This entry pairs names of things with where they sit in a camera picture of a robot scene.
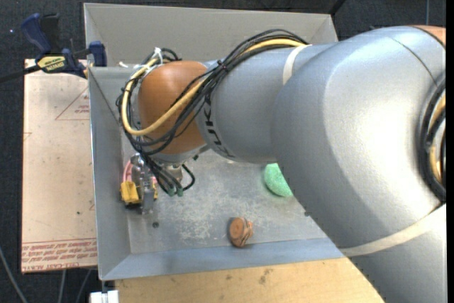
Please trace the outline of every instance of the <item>green sponge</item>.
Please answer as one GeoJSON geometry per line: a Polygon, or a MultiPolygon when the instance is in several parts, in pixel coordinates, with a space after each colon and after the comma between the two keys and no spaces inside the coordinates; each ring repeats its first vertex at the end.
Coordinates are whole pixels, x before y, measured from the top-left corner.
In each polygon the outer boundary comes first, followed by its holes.
{"type": "Polygon", "coordinates": [[[265,168],[265,184],[268,189],[282,197],[293,196],[292,190],[285,181],[284,176],[277,163],[269,164],[265,168]]]}

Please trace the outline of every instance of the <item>cable bundle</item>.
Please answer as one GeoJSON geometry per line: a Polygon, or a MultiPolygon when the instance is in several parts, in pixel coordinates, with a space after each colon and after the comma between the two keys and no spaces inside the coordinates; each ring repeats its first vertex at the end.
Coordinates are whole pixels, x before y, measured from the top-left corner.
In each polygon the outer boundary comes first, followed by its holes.
{"type": "Polygon", "coordinates": [[[175,57],[175,53],[173,53],[174,57],[172,59],[164,60],[164,57],[162,57],[159,52],[154,52],[144,60],[139,70],[134,72],[126,82],[125,87],[122,89],[122,92],[117,99],[116,105],[118,107],[118,112],[121,115],[121,125],[123,126],[128,140],[133,148],[140,153],[153,173],[158,177],[158,182],[160,179],[165,181],[164,184],[167,184],[167,186],[165,187],[162,183],[160,183],[160,186],[166,193],[171,194],[173,186],[176,187],[177,191],[188,189],[194,184],[194,176],[188,172],[186,165],[183,164],[182,167],[192,178],[189,186],[183,187],[179,181],[165,171],[165,169],[154,161],[151,156],[163,151],[174,138],[184,133],[189,124],[201,111],[205,101],[210,98],[211,93],[214,92],[224,77],[240,63],[258,53],[276,48],[299,47],[300,45],[306,44],[307,43],[299,36],[280,29],[272,29],[254,35],[239,44],[223,60],[218,60],[217,66],[211,68],[201,76],[194,78],[175,99],[169,110],[161,115],[156,122],[143,129],[138,129],[131,126],[131,97],[135,88],[140,85],[141,80],[146,77],[149,72],[153,71],[154,67],[164,62],[177,60],[177,58],[175,57]],[[180,110],[182,111],[177,117],[173,127],[167,132],[156,139],[151,139],[148,136],[166,122],[169,117],[180,110]],[[182,127],[182,131],[177,134],[180,127],[182,127]]]}
{"type": "Polygon", "coordinates": [[[438,85],[428,103],[421,125],[421,169],[437,197],[446,201],[446,79],[438,85]]]}

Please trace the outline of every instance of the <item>cardboard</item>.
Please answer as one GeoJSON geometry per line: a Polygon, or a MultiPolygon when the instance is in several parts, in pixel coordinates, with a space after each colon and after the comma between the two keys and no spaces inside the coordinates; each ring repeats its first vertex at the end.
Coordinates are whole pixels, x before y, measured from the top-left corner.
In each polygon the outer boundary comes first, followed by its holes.
{"type": "Polygon", "coordinates": [[[95,266],[88,81],[24,80],[21,271],[95,266]]]}

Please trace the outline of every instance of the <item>brown round object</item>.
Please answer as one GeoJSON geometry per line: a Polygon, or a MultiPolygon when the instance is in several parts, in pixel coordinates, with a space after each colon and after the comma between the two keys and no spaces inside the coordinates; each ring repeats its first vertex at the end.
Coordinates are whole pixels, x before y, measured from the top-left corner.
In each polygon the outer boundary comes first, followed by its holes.
{"type": "MultiPolygon", "coordinates": [[[[159,66],[145,76],[138,92],[138,111],[141,128],[146,128],[157,121],[172,107],[175,99],[184,91],[186,86],[194,78],[205,72],[206,67],[200,62],[175,61],[159,66]]],[[[181,110],[177,111],[159,128],[147,135],[152,139],[157,139],[169,131],[185,106],[186,104],[182,105],[181,110]]],[[[192,117],[193,113],[189,115],[187,120],[191,120],[192,117]]],[[[194,120],[191,121],[186,131],[178,136],[186,128],[186,125],[187,122],[177,129],[175,134],[177,137],[161,153],[185,153],[205,144],[194,120]]]]}
{"type": "Polygon", "coordinates": [[[254,234],[253,223],[244,217],[236,217],[232,220],[228,232],[231,243],[238,248],[242,248],[254,234]]]}

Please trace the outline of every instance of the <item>gray robot arm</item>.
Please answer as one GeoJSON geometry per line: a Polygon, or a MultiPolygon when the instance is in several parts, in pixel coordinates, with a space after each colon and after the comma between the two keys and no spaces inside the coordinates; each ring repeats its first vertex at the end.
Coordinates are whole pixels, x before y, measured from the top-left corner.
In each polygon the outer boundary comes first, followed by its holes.
{"type": "MultiPolygon", "coordinates": [[[[424,112],[445,78],[439,31],[383,28],[259,53],[229,70],[195,118],[223,157],[277,162],[386,302],[447,302],[445,194],[419,155],[424,112]]],[[[155,157],[183,160],[203,148],[193,146],[155,157]]]]}

